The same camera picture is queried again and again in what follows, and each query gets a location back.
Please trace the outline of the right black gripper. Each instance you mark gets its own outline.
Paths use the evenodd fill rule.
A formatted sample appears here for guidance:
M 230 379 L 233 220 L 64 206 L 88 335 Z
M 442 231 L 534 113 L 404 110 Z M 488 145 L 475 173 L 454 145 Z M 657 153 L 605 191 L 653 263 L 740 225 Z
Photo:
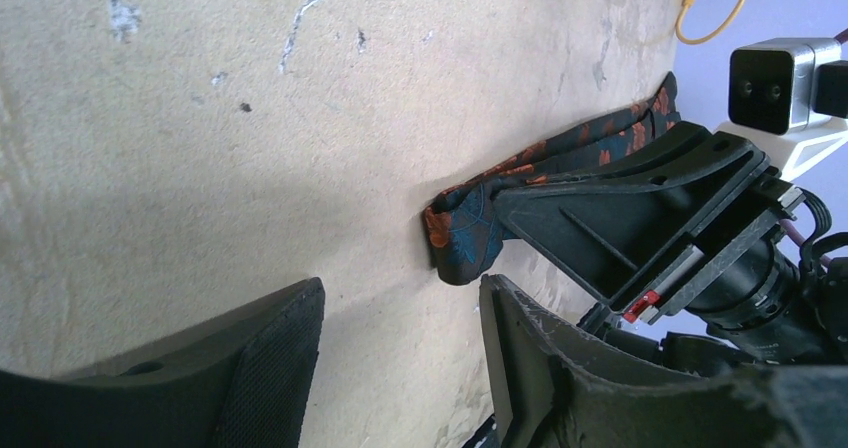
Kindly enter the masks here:
M 598 168 L 510 188 L 504 226 L 622 316 L 687 310 L 715 326 L 759 326 L 797 270 L 778 249 L 804 200 L 751 141 L 688 122 Z

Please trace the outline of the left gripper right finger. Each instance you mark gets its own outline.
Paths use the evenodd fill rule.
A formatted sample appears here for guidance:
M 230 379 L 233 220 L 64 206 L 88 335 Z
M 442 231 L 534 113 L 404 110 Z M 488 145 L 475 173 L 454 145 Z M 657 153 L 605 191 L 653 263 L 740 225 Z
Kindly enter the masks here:
M 843 366 L 745 365 L 698 377 L 637 358 L 502 275 L 480 309 L 505 447 L 843 447 Z

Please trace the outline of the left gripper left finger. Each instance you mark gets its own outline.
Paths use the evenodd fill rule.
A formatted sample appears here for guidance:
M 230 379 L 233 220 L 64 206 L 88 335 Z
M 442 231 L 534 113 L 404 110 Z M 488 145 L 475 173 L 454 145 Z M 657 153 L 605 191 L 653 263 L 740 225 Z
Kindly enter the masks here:
M 295 447 L 324 320 L 309 278 L 261 311 L 116 376 L 3 372 L 5 447 Z

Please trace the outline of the dark orange floral tie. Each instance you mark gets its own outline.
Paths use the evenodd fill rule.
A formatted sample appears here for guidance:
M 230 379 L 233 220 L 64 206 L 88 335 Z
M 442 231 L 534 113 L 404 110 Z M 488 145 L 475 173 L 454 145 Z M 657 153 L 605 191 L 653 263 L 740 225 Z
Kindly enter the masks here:
M 471 283 L 492 267 L 504 242 L 516 237 L 495 214 L 499 192 L 545 184 L 556 175 L 600 167 L 644 148 L 681 121 L 677 94 L 670 72 L 652 97 L 539 141 L 439 193 L 422 213 L 438 277 L 453 286 Z

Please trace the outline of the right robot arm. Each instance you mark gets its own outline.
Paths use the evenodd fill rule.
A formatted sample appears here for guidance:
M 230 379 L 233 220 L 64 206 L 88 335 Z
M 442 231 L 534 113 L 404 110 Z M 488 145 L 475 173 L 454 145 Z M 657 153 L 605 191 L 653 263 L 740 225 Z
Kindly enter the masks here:
M 842 296 L 778 249 L 807 194 L 750 140 L 682 122 L 607 165 L 499 192 L 503 225 L 634 322 L 682 311 L 776 363 L 847 359 Z

